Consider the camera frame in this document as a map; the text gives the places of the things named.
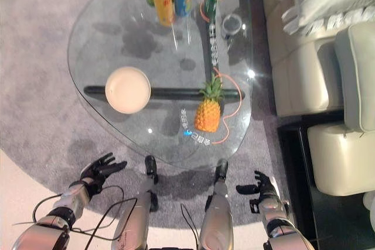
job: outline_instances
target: white bowl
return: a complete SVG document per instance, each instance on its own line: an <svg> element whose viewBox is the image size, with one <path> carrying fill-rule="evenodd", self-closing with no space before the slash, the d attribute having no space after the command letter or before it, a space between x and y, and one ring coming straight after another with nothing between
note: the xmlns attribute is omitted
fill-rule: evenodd
<svg viewBox="0 0 375 250"><path fill-rule="evenodd" d="M105 96L116 111L134 114L143 109L150 99L150 81L140 69L121 67L109 76Z"/></svg>

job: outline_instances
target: gray carpet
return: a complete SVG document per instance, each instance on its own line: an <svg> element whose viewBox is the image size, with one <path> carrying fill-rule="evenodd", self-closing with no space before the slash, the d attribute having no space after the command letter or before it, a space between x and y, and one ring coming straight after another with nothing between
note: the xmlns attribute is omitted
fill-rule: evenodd
<svg viewBox="0 0 375 250"><path fill-rule="evenodd" d="M27 174L57 193L77 180L87 163L113 151L118 160L128 161L128 167L111 176L107 184L123 186L130 197L143 177L143 156L115 139L86 112L67 68L68 37L87 1L1 0L0 146ZM288 197L262 0L251 1L254 66L262 76L254 86L250 127L229 163L227 184L234 225L260 220L250 214L248 198L235 191L236 184L254 181L254 169L274 175L281 195ZM162 162L158 167L160 210L152 214L151 225L185 228L180 202L200 225L206 198L212 192L213 172L186 171ZM103 212L119 196L106 190L89 208Z"/></svg>

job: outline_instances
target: white floor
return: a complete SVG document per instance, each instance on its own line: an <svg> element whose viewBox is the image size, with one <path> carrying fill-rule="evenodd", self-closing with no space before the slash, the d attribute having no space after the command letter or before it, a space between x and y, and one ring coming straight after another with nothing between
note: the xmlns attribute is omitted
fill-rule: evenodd
<svg viewBox="0 0 375 250"><path fill-rule="evenodd" d="M0 150L0 250L12 249L17 237L28 227L28 225L13 224L31 221L31 214L35 204L53 194L50 190L30 178ZM40 206L36 217L40 218L50 211L53 203L54 201L52 200ZM85 210L82 218L74 226L81 229L93 228L100 218L101 215ZM101 230L98 235L113 237L116 224L117 222L114 222L112 224L113 227ZM262 250L263 243L266 240L267 236L262 223L234 227L234 249ZM87 236L71 232L67 249L84 249L87 241ZM151 248L174 246L193 249L195 242L191 230L150 227L148 245ZM110 249L110 242L94 239L90 245L91 249Z"/></svg>

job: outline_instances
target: robotic arm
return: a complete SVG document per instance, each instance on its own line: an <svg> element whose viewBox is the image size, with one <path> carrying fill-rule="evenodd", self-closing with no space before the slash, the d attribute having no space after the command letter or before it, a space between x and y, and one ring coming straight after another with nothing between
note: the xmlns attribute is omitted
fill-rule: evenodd
<svg viewBox="0 0 375 250"><path fill-rule="evenodd" d="M311 243L288 219L288 207L282 204L270 178L255 171L258 184L236 186L240 194L259 193L259 199L250 200L252 213L260 213L264 228L269 237L264 250L314 250Z"/></svg>
<svg viewBox="0 0 375 250"><path fill-rule="evenodd" d="M87 165L80 180L73 182L53 205L53 210L29 227L15 242L13 250L64 250L69 231L91 198L101 193L106 178L125 168L126 161L113 163L112 153Z"/></svg>

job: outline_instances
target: black side table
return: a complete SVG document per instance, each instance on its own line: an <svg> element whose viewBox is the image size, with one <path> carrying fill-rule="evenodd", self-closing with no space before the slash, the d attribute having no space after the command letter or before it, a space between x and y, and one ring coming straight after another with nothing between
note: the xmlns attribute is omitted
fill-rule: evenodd
<svg viewBox="0 0 375 250"><path fill-rule="evenodd" d="M375 232L363 194L329 196L315 186L307 129L343 120L343 112L310 115L278 128L291 205L298 228L318 250L375 247Z"/></svg>

